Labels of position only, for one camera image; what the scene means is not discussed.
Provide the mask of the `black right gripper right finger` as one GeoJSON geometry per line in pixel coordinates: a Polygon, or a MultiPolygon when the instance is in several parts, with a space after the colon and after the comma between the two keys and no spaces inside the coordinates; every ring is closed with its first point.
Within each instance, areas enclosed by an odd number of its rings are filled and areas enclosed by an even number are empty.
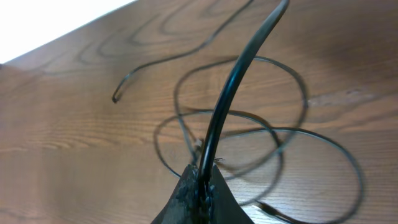
{"type": "Polygon", "coordinates": [[[216,164],[205,187],[205,223],[254,224],[234,198],[216,164]]]}

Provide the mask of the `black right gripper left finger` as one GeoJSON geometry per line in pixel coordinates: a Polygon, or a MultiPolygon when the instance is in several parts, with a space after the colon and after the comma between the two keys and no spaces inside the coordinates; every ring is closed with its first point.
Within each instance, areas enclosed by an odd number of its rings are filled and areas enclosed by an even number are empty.
{"type": "Polygon", "coordinates": [[[186,166],[169,201],[151,224],[197,223],[196,175],[197,168],[195,166],[186,166]]]}

